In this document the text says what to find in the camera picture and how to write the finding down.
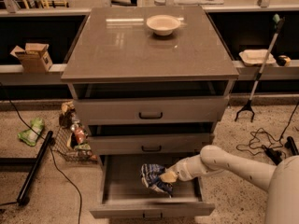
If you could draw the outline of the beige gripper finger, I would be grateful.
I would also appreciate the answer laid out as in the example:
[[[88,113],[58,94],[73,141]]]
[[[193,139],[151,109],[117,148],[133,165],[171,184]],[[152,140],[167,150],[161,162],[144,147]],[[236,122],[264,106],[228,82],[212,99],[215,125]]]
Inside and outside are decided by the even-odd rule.
[[[178,175],[174,171],[167,170],[165,173],[160,175],[161,180],[164,183],[175,183],[178,180]]]

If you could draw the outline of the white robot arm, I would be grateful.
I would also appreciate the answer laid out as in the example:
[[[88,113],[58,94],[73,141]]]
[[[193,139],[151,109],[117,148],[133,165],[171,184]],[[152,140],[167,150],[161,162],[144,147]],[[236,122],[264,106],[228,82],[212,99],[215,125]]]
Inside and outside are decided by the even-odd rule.
[[[267,192],[264,224],[299,224],[299,156],[279,165],[232,155],[217,146],[205,146],[199,155],[185,158],[161,175],[163,182],[189,181],[227,170]]]

